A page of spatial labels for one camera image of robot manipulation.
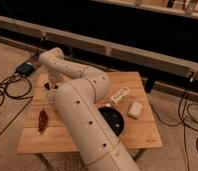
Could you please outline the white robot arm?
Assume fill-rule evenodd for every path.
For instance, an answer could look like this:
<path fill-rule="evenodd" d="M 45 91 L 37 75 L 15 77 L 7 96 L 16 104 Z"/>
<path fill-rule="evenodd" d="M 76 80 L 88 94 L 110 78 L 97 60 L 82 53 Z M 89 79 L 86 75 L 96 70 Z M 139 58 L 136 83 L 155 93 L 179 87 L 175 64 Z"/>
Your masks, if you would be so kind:
<path fill-rule="evenodd" d="M 55 109 L 89 171 L 140 171 L 95 105 L 110 90 L 109 76 L 95 67 L 65 60 L 60 48 L 41 53 L 39 61 L 70 78 L 56 89 Z"/>

